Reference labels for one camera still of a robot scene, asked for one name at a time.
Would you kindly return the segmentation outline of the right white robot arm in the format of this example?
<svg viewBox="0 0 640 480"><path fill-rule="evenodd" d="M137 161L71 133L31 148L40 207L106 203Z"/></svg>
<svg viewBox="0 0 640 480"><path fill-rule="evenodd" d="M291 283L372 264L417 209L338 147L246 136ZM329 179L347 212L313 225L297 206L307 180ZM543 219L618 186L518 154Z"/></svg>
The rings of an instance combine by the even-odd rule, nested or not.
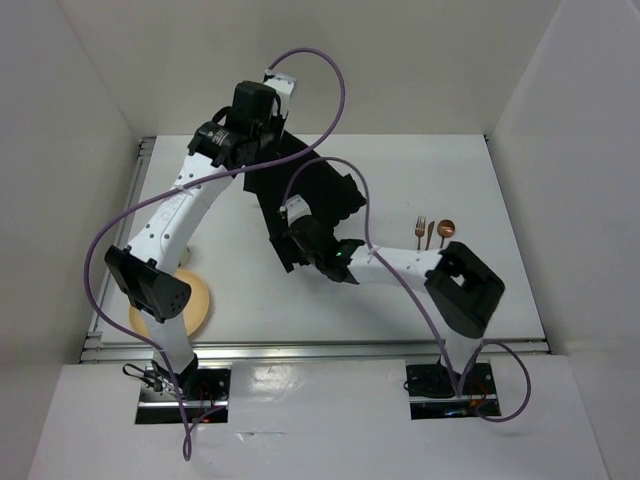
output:
<svg viewBox="0 0 640 480"><path fill-rule="evenodd" d="M448 327L436 332L441 388L459 395L471 379L489 322L505 291L504 282L466 245L452 242L439 250L414 251L337 240L333 231L308 212L279 209L290 238L306 263L336 283L397 285L414 295L428 294Z"/></svg>

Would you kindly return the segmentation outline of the black cloth placemat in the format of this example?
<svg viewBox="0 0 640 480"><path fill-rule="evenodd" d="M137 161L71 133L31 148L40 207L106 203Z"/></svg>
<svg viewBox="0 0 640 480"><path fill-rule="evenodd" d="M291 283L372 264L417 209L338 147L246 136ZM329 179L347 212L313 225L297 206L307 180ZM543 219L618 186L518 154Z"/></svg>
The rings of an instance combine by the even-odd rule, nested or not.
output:
<svg viewBox="0 0 640 480"><path fill-rule="evenodd" d="M291 224L280 217L278 210L288 198L300 195L309 204L311 215L334 230L366 205L352 176L340 174L314 151L279 166L247 173L244 190L256 195L269 240L281 263L282 238Z"/></svg>

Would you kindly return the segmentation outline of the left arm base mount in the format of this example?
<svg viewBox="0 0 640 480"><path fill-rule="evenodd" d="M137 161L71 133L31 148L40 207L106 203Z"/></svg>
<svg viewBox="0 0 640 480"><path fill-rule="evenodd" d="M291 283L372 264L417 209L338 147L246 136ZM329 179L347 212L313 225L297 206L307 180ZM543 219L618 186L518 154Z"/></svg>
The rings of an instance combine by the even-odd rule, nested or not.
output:
<svg viewBox="0 0 640 480"><path fill-rule="evenodd" d="M227 423L231 369L201 368L187 381L180 393L174 385L161 377L153 368L141 368L131 363L122 367L122 373L140 383L135 416L137 425L178 424L182 422L178 396L183 400L189 423Z"/></svg>

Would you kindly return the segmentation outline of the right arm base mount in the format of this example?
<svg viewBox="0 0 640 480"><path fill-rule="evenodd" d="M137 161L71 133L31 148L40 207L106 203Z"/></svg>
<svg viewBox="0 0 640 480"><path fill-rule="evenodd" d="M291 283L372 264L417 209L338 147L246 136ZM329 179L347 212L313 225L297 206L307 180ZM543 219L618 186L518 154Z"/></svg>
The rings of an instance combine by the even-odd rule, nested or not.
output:
<svg viewBox="0 0 640 480"><path fill-rule="evenodd" d="M488 362L476 363L467 375L461 396L454 394L447 370L437 364L406 366L404 390L412 420L500 417L501 408Z"/></svg>

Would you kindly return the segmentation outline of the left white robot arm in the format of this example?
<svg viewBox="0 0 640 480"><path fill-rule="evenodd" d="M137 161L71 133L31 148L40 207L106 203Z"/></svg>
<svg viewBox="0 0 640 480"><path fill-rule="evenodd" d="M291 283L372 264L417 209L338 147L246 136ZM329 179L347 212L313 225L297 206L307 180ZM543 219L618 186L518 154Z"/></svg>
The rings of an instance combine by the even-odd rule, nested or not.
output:
<svg viewBox="0 0 640 480"><path fill-rule="evenodd" d="M191 287L175 272L193 233L238 169L257 164L279 144L296 86L294 78L268 72L260 82L242 81L232 103L197 128L174 181L172 195L157 204L125 247L112 246L107 267L129 304L139 311L156 353L154 369L176 399L198 387L198 358L183 312Z"/></svg>

